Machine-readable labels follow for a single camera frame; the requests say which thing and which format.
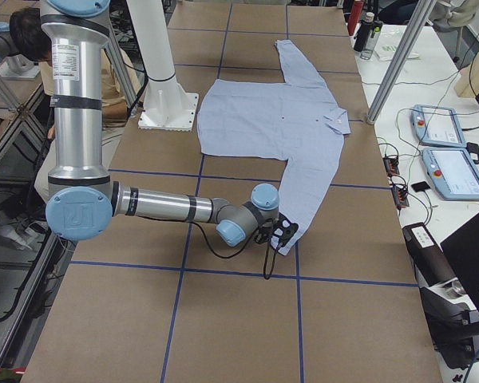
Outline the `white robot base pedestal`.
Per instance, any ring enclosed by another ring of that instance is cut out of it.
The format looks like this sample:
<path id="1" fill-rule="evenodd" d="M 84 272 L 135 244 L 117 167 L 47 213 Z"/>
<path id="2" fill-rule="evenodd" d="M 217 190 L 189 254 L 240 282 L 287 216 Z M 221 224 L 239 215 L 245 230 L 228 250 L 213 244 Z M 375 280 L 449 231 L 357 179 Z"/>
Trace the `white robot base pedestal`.
<path id="1" fill-rule="evenodd" d="M 148 80 L 139 128 L 189 132 L 199 95 L 185 92 L 176 78 L 162 2 L 127 5 Z"/>

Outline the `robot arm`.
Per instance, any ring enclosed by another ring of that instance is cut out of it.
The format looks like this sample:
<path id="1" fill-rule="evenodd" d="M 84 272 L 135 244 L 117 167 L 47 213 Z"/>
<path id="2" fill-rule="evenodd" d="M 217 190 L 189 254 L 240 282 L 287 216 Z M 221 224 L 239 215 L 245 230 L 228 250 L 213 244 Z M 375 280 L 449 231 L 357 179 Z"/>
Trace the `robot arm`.
<path id="1" fill-rule="evenodd" d="M 229 246 L 280 221 L 279 193 L 256 186 L 240 207 L 127 187 L 112 181 L 102 163 L 101 51 L 109 41 L 107 1 L 44 1 L 43 31 L 52 42 L 57 158 L 49 172 L 46 218 L 65 239 L 91 239 L 118 214 L 177 222 L 213 223 Z"/>

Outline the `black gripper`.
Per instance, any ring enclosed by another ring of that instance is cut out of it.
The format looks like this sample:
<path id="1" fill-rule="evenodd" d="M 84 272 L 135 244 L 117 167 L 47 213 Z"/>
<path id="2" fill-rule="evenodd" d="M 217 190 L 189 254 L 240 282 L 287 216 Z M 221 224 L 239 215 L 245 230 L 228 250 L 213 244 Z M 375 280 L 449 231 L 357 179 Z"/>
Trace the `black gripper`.
<path id="1" fill-rule="evenodd" d="M 278 225 L 277 219 L 268 219 L 263 225 L 257 228 L 255 242 L 257 244 L 269 243 Z"/>

